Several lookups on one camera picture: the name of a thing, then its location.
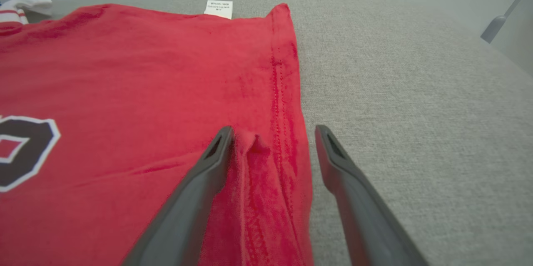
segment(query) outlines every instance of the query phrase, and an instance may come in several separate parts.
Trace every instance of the care label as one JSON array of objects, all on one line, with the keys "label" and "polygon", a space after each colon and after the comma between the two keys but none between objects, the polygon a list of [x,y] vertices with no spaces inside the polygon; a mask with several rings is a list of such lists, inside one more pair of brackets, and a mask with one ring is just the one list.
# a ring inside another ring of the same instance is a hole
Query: care label
[{"label": "care label", "polygon": [[208,0],[204,14],[216,15],[232,19],[233,2],[227,0]]}]

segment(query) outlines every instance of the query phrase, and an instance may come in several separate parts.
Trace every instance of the red garment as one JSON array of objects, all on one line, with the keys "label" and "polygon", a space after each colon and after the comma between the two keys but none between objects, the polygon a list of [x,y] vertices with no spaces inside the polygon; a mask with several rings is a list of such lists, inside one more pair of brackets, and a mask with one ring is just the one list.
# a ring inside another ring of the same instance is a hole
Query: red garment
[{"label": "red garment", "polygon": [[0,122],[61,135],[38,173],[0,193],[0,265],[119,265],[225,125],[235,149],[200,265],[313,264],[286,4],[255,19],[108,4],[0,23],[0,71]]}]

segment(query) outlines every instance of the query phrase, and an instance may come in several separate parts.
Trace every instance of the gray tablecloth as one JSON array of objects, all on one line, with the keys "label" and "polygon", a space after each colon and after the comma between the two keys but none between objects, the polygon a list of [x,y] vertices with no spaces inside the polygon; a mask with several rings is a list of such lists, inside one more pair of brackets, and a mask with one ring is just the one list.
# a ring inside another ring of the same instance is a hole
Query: gray tablecloth
[{"label": "gray tablecloth", "polygon": [[[314,126],[328,125],[433,265],[533,263],[533,79],[436,10],[397,0],[232,0],[291,8],[314,184],[316,265],[349,265]],[[116,2],[185,14],[206,0]]]}]

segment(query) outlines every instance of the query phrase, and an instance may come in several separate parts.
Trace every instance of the red fabric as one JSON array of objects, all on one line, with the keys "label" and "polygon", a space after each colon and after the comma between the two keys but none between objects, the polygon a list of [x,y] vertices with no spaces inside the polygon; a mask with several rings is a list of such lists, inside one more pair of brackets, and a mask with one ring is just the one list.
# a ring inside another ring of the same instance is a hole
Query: red fabric
[{"label": "red fabric", "polygon": [[225,125],[235,149],[200,265],[313,264],[286,4],[235,20],[84,7],[0,30],[0,71],[0,115],[61,133],[37,175],[0,193],[0,265],[120,264]]}]

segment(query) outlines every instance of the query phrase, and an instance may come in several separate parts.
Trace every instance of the gray tabletop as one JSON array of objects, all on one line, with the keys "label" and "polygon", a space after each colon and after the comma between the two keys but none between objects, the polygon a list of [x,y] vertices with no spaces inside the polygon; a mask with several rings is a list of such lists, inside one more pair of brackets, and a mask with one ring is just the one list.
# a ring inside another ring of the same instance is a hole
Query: gray tabletop
[{"label": "gray tabletop", "polygon": [[[433,265],[531,265],[533,79],[437,10],[397,0],[232,0],[291,9],[309,136],[316,265],[349,265],[314,126],[328,125]],[[206,0],[80,0],[199,14]]]}]

